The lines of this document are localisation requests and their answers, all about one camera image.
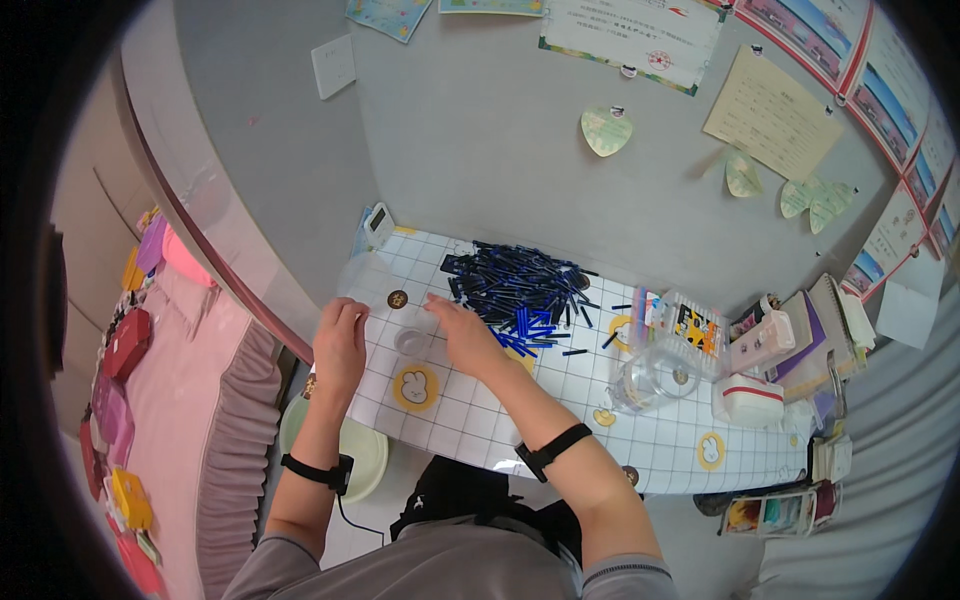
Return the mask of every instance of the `spiral notebook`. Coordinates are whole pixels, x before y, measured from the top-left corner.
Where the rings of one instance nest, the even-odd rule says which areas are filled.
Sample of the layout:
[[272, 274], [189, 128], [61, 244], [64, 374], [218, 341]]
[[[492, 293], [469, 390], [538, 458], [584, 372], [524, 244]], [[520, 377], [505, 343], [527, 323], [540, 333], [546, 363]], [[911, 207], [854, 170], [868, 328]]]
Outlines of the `spiral notebook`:
[[860, 371], [863, 362], [853, 348], [850, 330], [844, 320], [840, 304], [840, 293], [836, 281], [824, 273], [807, 293], [826, 339], [804, 357], [794, 369], [777, 383], [783, 386], [785, 401], [807, 397], [815, 392], [830, 389], [832, 380], [827, 357], [833, 350], [833, 360], [837, 374], [846, 379]]

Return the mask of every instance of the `curtain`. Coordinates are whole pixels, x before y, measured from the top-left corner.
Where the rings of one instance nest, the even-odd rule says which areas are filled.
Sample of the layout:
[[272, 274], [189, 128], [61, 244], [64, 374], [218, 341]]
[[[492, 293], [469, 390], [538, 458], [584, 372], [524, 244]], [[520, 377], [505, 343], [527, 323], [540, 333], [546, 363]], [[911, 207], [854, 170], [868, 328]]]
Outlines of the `curtain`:
[[847, 387], [853, 439], [840, 517], [768, 540], [752, 600], [877, 597], [937, 506], [960, 443], [960, 292], [942, 295], [923, 350], [891, 342]]

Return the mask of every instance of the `pile of ink cartridges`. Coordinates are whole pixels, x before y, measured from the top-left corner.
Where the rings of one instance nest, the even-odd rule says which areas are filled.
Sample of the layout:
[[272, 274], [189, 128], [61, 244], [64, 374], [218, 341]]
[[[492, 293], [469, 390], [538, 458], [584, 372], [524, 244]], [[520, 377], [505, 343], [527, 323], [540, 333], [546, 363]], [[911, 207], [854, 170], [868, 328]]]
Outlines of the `pile of ink cartridges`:
[[[474, 310], [504, 348], [536, 356], [532, 348], [550, 348], [569, 333], [555, 333], [561, 322], [570, 327], [570, 311], [599, 308], [582, 290], [585, 271], [568, 260], [556, 260], [523, 246], [496, 246], [474, 241], [476, 254], [449, 257], [444, 270], [457, 302]], [[586, 312], [588, 326], [593, 327]]]

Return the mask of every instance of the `cable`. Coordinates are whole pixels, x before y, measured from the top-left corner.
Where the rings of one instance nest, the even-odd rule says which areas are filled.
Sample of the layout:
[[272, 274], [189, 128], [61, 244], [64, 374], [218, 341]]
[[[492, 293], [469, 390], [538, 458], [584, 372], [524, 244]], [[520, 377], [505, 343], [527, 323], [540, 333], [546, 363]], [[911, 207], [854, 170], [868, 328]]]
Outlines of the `cable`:
[[363, 525], [357, 525], [356, 523], [354, 523], [353, 521], [347, 518], [347, 515], [344, 514], [344, 501], [341, 500], [341, 498], [342, 496], [340, 494], [337, 494], [337, 506], [340, 507], [340, 516], [344, 518], [344, 521], [346, 521], [348, 525], [356, 527], [357, 529], [369, 531], [373, 534], [380, 534], [380, 547], [382, 548], [384, 545], [386, 545], [387, 541], [382, 531], [377, 531], [376, 529], [371, 529], [370, 527], [364, 527]]

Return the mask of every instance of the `person's left hand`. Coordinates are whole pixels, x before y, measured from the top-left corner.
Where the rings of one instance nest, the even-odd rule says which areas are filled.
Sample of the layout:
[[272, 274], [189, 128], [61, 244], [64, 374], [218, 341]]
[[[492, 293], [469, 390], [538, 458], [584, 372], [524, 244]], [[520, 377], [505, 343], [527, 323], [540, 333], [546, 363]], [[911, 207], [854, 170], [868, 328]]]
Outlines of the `person's left hand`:
[[311, 399], [330, 402], [346, 412], [367, 365], [364, 327], [370, 308], [353, 298], [331, 300], [313, 338], [317, 385]]

